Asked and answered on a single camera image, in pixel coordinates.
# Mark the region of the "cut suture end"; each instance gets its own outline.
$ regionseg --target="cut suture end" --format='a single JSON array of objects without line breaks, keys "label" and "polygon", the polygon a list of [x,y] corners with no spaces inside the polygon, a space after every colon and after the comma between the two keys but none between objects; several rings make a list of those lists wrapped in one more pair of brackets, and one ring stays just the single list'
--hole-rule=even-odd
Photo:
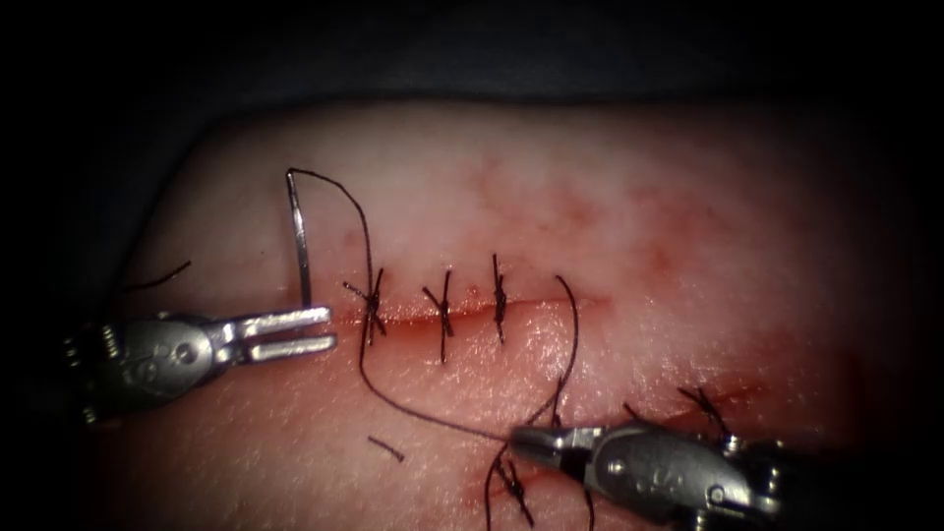
[{"label": "cut suture end", "polygon": [[373,443],[373,444],[376,444],[377,446],[379,446],[379,447],[385,449],[386,451],[390,452],[390,454],[393,455],[393,457],[396,457],[396,460],[397,460],[398,462],[401,462],[401,463],[403,462],[403,459],[405,458],[405,456],[403,455],[403,453],[402,453],[402,452],[399,452],[399,451],[397,451],[397,450],[395,450],[392,446],[390,446],[390,445],[387,444],[386,442],[383,442],[383,441],[380,441],[380,440],[378,440],[378,439],[375,439],[375,438],[372,437],[372,436],[367,436],[367,440],[368,440],[369,442],[371,442],[371,443]]},{"label": "cut suture end", "polygon": [[583,491],[583,499],[587,502],[587,510],[590,512],[590,531],[593,531],[593,526],[596,523],[597,515],[593,511],[593,499],[590,498],[590,491]]},{"label": "cut suture end", "polygon": [[629,407],[629,404],[627,404],[627,403],[624,402],[624,403],[622,404],[622,408],[623,408],[624,410],[626,410],[626,413],[628,413],[629,416],[632,417],[634,420],[640,418],[640,417],[639,417],[639,414],[636,413],[631,407]]},{"label": "cut suture end", "polygon": [[121,289],[121,291],[124,292],[124,293],[131,293],[132,291],[140,291],[140,290],[143,290],[143,289],[149,289],[149,288],[152,288],[152,287],[157,287],[157,286],[163,284],[164,282],[168,282],[168,281],[172,280],[172,279],[173,279],[174,277],[176,277],[178,274],[182,273],[182,272],[184,271],[184,269],[186,269],[187,267],[190,267],[191,263],[192,263],[191,261],[187,260],[186,262],[182,263],[181,265],[178,265],[177,267],[174,267],[174,270],[172,270],[172,271],[170,271],[170,272],[168,272],[168,273],[166,273],[166,274],[164,274],[164,275],[162,275],[162,276],[160,276],[160,277],[158,277],[158,278],[156,278],[156,279],[154,279],[154,280],[149,280],[148,282],[141,282],[141,283],[139,283],[139,284],[130,284],[130,285],[127,285],[127,286],[123,287],[123,288]]}]

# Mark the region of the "surgical suture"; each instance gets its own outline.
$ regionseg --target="surgical suture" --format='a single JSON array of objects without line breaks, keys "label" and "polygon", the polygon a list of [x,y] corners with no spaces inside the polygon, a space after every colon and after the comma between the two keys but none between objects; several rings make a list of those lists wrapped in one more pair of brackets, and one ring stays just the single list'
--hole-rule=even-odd
[{"label": "surgical suture", "polygon": [[445,284],[442,287],[442,300],[441,301],[436,300],[436,295],[433,295],[433,292],[431,292],[428,287],[423,286],[423,293],[425,293],[426,296],[429,297],[431,301],[433,301],[433,305],[436,306],[437,311],[440,314],[440,325],[442,328],[440,332],[440,363],[442,363],[443,365],[445,365],[445,338],[447,336],[453,337],[455,335],[455,333],[452,331],[452,323],[449,321],[448,297],[449,297],[449,278],[451,276],[452,276],[452,271],[447,270],[445,272]]}]

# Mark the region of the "black suture thread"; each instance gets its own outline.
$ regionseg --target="black suture thread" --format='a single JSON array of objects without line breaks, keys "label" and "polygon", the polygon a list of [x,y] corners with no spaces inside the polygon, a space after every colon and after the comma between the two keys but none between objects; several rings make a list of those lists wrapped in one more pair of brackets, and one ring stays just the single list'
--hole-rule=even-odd
[{"label": "black suture thread", "polygon": [[[373,280],[374,280],[374,270],[373,270],[373,267],[374,267],[374,266],[373,266],[373,257],[371,256],[371,238],[370,238],[370,233],[369,233],[368,228],[367,228],[367,217],[364,215],[364,211],[361,209],[360,204],[357,203],[357,201],[354,199],[354,197],[351,196],[350,193],[348,193],[347,189],[345,189],[344,186],[343,186],[342,184],[338,183],[337,181],[334,181],[334,180],[332,180],[332,179],[329,179],[329,178],[327,178],[327,177],[324,177],[323,175],[319,175],[318,173],[315,173],[315,172],[310,171],[310,170],[302,170],[302,169],[298,169],[298,168],[289,168],[288,171],[298,172],[298,173],[302,173],[302,174],[304,174],[304,175],[310,175],[310,176],[312,176],[312,177],[315,177],[315,178],[317,178],[317,179],[321,179],[321,180],[323,180],[323,181],[326,181],[326,182],[328,182],[328,183],[334,185],[335,187],[337,187],[337,188],[347,197],[347,199],[351,202],[351,204],[357,209],[357,214],[358,214],[358,216],[360,217],[360,220],[361,220],[361,227],[362,227],[363,230],[364,230],[364,240],[365,240],[365,242],[366,242],[366,248],[367,248],[367,285],[368,285],[368,286],[372,285],[372,284],[373,284]],[[361,380],[364,381],[364,384],[367,386],[367,388],[370,390],[370,392],[373,393],[374,396],[376,396],[377,398],[379,398],[380,400],[382,400],[383,402],[385,402],[387,405],[389,405],[390,407],[392,407],[393,409],[396,409],[397,411],[399,411],[399,412],[401,412],[401,413],[403,413],[403,414],[405,414],[405,415],[409,415],[409,416],[411,416],[411,417],[420,419],[420,420],[422,420],[422,421],[430,422],[430,423],[433,423],[433,424],[436,424],[436,425],[439,425],[439,426],[443,426],[444,428],[451,428],[451,429],[453,429],[453,430],[455,430],[455,431],[458,431],[458,432],[462,432],[462,433],[466,433],[466,434],[478,436],[478,437],[481,437],[481,438],[483,438],[483,439],[488,439],[488,440],[491,440],[491,441],[499,441],[499,442],[504,443],[504,442],[506,441],[506,437],[504,437],[504,436],[500,436],[500,435],[497,435],[497,434],[493,434],[493,433],[487,432],[487,431],[485,431],[485,430],[478,430],[478,429],[475,429],[475,428],[468,428],[468,427],[466,427],[466,426],[462,426],[461,424],[456,424],[456,423],[448,422],[448,421],[445,421],[445,420],[442,420],[442,419],[438,419],[438,418],[436,418],[436,417],[434,417],[434,416],[432,416],[432,415],[427,415],[426,413],[420,413],[419,411],[414,411],[414,410],[412,410],[412,409],[410,409],[410,408],[408,408],[408,407],[406,407],[406,406],[403,406],[403,405],[398,404],[398,403],[395,402],[392,398],[386,396],[385,394],[383,394],[382,392],[380,392],[379,389],[377,389],[377,387],[374,385],[374,383],[371,382],[371,379],[368,378],[368,376],[367,376],[367,371],[364,370],[364,357],[365,357],[365,355],[366,355],[366,353],[367,353],[367,332],[368,332],[368,326],[369,326],[369,317],[368,317],[368,314],[369,314],[370,311],[371,311],[369,301],[366,301],[366,302],[368,302],[368,304],[365,306],[365,316],[364,316],[363,321],[361,322],[361,345],[360,345],[360,351],[359,351],[359,353],[358,353],[358,363],[357,363],[358,367],[357,367],[357,368],[358,368],[358,372],[359,372],[360,375],[361,375]]]},{"label": "black suture thread", "polygon": [[587,510],[590,511],[590,531],[593,531],[593,526],[597,522],[597,514],[593,510],[593,499],[590,498],[590,491],[583,490],[583,499],[587,502]]},{"label": "black suture thread", "polygon": [[495,325],[499,329],[499,342],[504,345],[504,310],[508,304],[508,296],[504,292],[504,275],[499,274],[499,257],[492,253],[492,276],[495,280]]},{"label": "black suture thread", "polygon": [[295,188],[295,174],[285,173],[288,185],[288,203],[292,209],[292,225],[295,227],[295,252],[298,254],[299,287],[302,291],[302,308],[312,306],[312,277],[308,266],[308,239],[305,235],[305,219],[298,202],[298,190]]},{"label": "black suture thread", "polygon": [[433,292],[430,291],[430,288],[423,286],[423,293],[431,301],[433,305],[436,306],[437,311],[440,313],[440,363],[445,365],[445,338],[447,336],[453,337],[455,334],[452,331],[452,323],[449,321],[449,277],[452,276],[452,271],[447,270],[445,272],[445,286],[442,288],[442,301],[436,300],[436,296],[433,295]]},{"label": "black suture thread", "polygon": [[629,404],[627,404],[627,403],[624,402],[624,403],[622,404],[622,408],[625,409],[625,410],[626,410],[626,413],[628,413],[629,416],[632,417],[634,420],[640,418],[640,417],[639,417],[639,414],[636,413],[635,411],[633,411],[633,409],[632,409],[631,407],[629,407]]},{"label": "black suture thread", "polygon": [[354,292],[358,297],[364,299],[364,302],[367,303],[367,320],[370,322],[370,337],[367,340],[367,344],[374,344],[374,326],[376,326],[380,331],[381,335],[386,337],[386,326],[384,326],[384,320],[381,319],[381,316],[378,315],[378,312],[381,310],[381,279],[384,278],[384,268],[381,267],[381,270],[377,273],[377,282],[374,284],[374,289],[370,294],[366,294],[363,291],[357,289],[350,282],[343,282],[343,285],[348,290]]},{"label": "black suture thread", "polygon": [[394,457],[396,457],[396,460],[397,460],[397,461],[399,461],[399,462],[401,462],[401,463],[403,462],[403,459],[404,459],[403,453],[402,453],[402,452],[399,452],[399,451],[397,451],[397,450],[395,450],[395,449],[393,449],[393,446],[387,444],[386,442],[383,442],[383,441],[380,441],[380,440],[378,440],[378,439],[375,439],[375,438],[372,437],[372,436],[367,436],[367,440],[370,441],[371,443],[374,443],[374,444],[376,444],[377,446],[379,446],[379,447],[385,449],[386,451],[390,452]]},{"label": "black suture thread", "polygon": [[698,404],[698,407],[700,407],[702,412],[708,417],[708,422],[717,422],[722,435],[725,437],[729,436],[731,431],[728,430],[728,425],[725,424],[725,421],[721,418],[721,413],[715,408],[715,405],[711,403],[708,396],[705,395],[704,389],[701,387],[696,387],[696,389],[698,390],[697,396],[695,396],[695,393],[681,387],[678,388],[678,392]]},{"label": "black suture thread", "polygon": [[507,472],[504,471],[501,460],[499,460],[499,466],[496,468],[496,472],[499,473],[499,477],[504,482],[504,487],[508,490],[508,493],[518,501],[518,507],[521,509],[521,513],[524,514],[524,518],[528,520],[528,525],[533,528],[534,517],[528,509],[527,503],[524,502],[524,485],[518,480],[518,472],[514,469],[514,463],[511,461],[507,461],[507,463],[508,469],[511,471],[510,478]]},{"label": "black suture thread", "polygon": [[[524,422],[526,426],[534,424],[538,417],[544,414],[549,407],[554,403],[555,397],[560,393],[560,389],[567,384],[567,381],[570,380],[570,373],[573,372],[573,364],[577,359],[577,346],[580,343],[580,320],[577,316],[577,301],[573,298],[573,293],[570,291],[570,286],[563,280],[563,277],[559,274],[554,276],[563,285],[563,289],[567,292],[567,300],[570,301],[570,311],[573,314],[573,345],[570,349],[570,361],[567,363],[567,368],[563,372],[563,376],[558,380],[558,386],[554,390],[554,394],[551,395],[544,404],[541,405],[528,419]],[[492,531],[492,504],[489,500],[489,487],[492,484],[492,474],[495,473],[496,468],[501,463],[502,455],[508,449],[508,443],[506,442],[501,446],[499,453],[495,456],[495,459],[492,461],[492,466],[489,467],[489,472],[485,476],[485,527],[488,531]]]},{"label": "black suture thread", "polygon": [[169,273],[167,273],[167,274],[165,274],[165,275],[163,275],[163,276],[161,276],[161,277],[159,277],[159,278],[156,278],[156,279],[154,279],[154,280],[150,280],[150,281],[148,281],[148,282],[142,282],[142,283],[140,283],[140,284],[131,284],[131,285],[125,286],[125,287],[121,288],[121,291],[122,291],[122,293],[131,293],[132,291],[139,291],[139,290],[142,290],[142,289],[149,289],[149,288],[152,288],[152,287],[157,287],[157,286],[163,284],[164,282],[167,282],[167,281],[173,279],[175,276],[177,276],[178,274],[180,274],[181,272],[183,272],[184,269],[186,269],[187,267],[190,267],[190,264],[191,264],[191,261],[187,260],[186,262],[182,263],[181,265],[178,265],[177,267],[175,267],[174,270],[170,271]]},{"label": "black suture thread", "polygon": [[563,382],[558,378],[558,391],[554,394],[554,408],[551,409],[551,427],[559,428],[563,422],[561,422],[561,415],[558,414],[558,402],[561,401],[561,391],[563,391]]}]

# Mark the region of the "metal grasper tip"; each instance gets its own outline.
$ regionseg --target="metal grasper tip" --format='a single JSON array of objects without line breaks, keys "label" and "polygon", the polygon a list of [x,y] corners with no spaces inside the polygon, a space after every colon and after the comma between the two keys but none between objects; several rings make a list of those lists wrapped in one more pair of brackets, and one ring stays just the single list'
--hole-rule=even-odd
[{"label": "metal grasper tip", "polygon": [[508,445],[519,457],[562,470],[562,464],[577,452],[593,448],[603,428],[535,428],[520,426],[511,430]]},{"label": "metal grasper tip", "polygon": [[217,352],[232,348],[236,350],[238,363],[259,363],[317,354],[334,348],[337,344],[337,335],[334,333],[246,344],[246,341],[257,337],[327,323],[330,319],[330,308],[317,306],[287,312],[241,316],[220,321],[207,328]]}]

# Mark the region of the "interrupted suture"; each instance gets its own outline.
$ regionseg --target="interrupted suture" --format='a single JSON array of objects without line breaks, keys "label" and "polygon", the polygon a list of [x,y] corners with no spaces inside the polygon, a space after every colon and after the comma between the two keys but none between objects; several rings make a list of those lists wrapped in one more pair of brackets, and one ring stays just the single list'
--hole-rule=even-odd
[{"label": "interrupted suture", "polygon": [[381,440],[375,438],[374,436],[367,436],[367,440],[368,440],[368,442],[373,443],[373,444],[376,444],[377,446],[379,446],[379,447],[385,449],[386,451],[390,452],[390,454],[393,455],[393,457],[396,457],[396,460],[399,461],[399,462],[401,462],[401,463],[403,462],[403,459],[406,457],[405,455],[403,455],[402,452],[400,452],[400,451],[394,449],[393,446],[391,446],[391,445],[387,444],[386,442],[383,442],[383,441],[381,441]]},{"label": "interrupted suture", "polygon": [[715,405],[711,403],[711,400],[708,399],[708,396],[705,395],[704,389],[698,387],[696,390],[698,391],[697,395],[681,387],[678,388],[678,392],[698,404],[698,407],[701,408],[705,416],[708,417],[708,422],[718,425],[722,436],[729,436],[732,433],[731,430],[728,429],[728,425],[725,424],[724,419],[721,418],[721,413],[717,408],[715,408]]},{"label": "interrupted suture", "polygon": [[442,300],[436,300],[436,295],[430,291],[430,288],[423,286],[423,293],[433,301],[433,305],[436,306],[437,312],[440,314],[440,363],[445,365],[445,338],[447,336],[453,337],[455,333],[452,331],[452,323],[449,322],[449,277],[452,276],[452,271],[448,270],[445,272],[445,284],[442,287]]},{"label": "interrupted suture", "polygon": [[504,345],[504,309],[508,304],[508,296],[504,292],[504,275],[499,274],[499,256],[492,253],[492,276],[495,283],[495,326],[499,329],[499,342]]},{"label": "interrupted suture", "polygon": [[528,520],[528,525],[534,527],[534,516],[531,515],[531,511],[528,509],[528,504],[524,502],[524,485],[522,485],[521,480],[518,479],[518,472],[514,468],[514,462],[509,459],[505,463],[508,465],[508,470],[510,472],[506,472],[504,470],[504,467],[500,461],[499,466],[496,467],[495,471],[499,473],[499,477],[504,482],[504,486],[508,490],[508,493],[518,501],[518,506],[521,508],[521,514],[523,514],[525,519]]},{"label": "interrupted suture", "polygon": [[358,297],[364,299],[364,302],[367,303],[367,322],[368,328],[370,329],[370,336],[367,340],[369,345],[374,344],[374,326],[381,331],[381,335],[386,335],[386,326],[384,326],[384,321],[381,320],[381,317],[378,315],[378,311],[381,309],[381,278],[384,277],[384,268],[381,267],[381,270],[377,273],[377,283],[374,284],[374,287],[369,293],[364,293],[363,291],[357,289],[350,282],[344,282],[343,286],[350,291],[353,291]]}]

